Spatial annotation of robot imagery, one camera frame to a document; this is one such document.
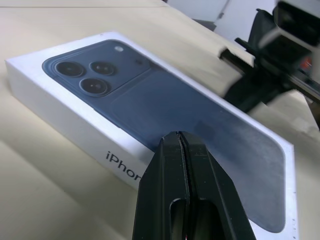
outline flash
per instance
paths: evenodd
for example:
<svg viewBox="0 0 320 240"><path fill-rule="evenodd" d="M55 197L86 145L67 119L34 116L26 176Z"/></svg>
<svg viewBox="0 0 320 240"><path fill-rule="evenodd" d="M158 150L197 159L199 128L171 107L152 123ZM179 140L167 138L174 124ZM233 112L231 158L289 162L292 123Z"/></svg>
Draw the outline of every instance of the flash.
<svg viewBox="0 0 320 240"><path fill-rule="evenodd" d="M122 52L124 50L124 48L121 46L115 46L114 50L116 50L117 52Z"/></svg>

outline white box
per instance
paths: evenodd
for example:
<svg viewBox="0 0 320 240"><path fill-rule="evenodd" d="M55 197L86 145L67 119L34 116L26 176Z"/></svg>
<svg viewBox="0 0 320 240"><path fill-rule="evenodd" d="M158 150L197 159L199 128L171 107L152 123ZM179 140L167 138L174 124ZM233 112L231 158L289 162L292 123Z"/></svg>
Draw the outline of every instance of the white box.
<svg viewBox="0 0 320 240"><path fill-rule="evenodd" d="M217 142L216 152L212 154L234 181L256 238L298 239L293 146L121 34L102 33L8 59L6 66L13 94L102 166L138 189L139 180L154 153L49 77L42 68L47 59L105 40L125 43L216 104L217 116L223 113L225 119L220 119L214 129L214 135L221 141ZM263 184L254 186L260 180ZM253 200L258 204L251 206ZM267 209L267 213L261 213L263 209Z"/></svg>

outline table surface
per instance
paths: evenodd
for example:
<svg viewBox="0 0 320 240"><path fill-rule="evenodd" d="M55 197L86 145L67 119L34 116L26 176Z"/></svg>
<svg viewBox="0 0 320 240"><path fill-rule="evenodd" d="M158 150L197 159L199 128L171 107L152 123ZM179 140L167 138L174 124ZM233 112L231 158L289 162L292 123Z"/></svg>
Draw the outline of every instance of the table surface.
<svg viewBox="0 0 320 240"><path fill-rule="evenodd" d="M239 74L218 59L235 44L160 0L0 0L0 58L120 32L218 94ZM253 118L295 145L300 238L320 235L320 133L288 93ZM131 239L137 192L16 100L0 63L0 239Z"/></svg>

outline dark blue phone back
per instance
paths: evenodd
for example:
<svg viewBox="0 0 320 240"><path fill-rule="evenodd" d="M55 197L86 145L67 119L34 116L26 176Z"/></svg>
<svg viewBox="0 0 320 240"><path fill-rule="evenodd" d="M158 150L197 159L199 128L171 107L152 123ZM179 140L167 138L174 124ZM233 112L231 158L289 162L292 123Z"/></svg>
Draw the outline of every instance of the dark blue phone back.
<svg viewBox="0 0 320 240"><path fill-rule="evenodd" d="M97 61L112 63L116 70L111 75L99 74L90 68ZM65 76L56 69L61 62L79 63L85 71L78 77ZM267 231L277 233L283 229L284 157L269 137L116 40L52 57L42 68L153 151L161 137L171 131L201 137L234 181L248 217ZM108 91L100 96L88 95L80 87L85 78L105 81Z"/></svg>

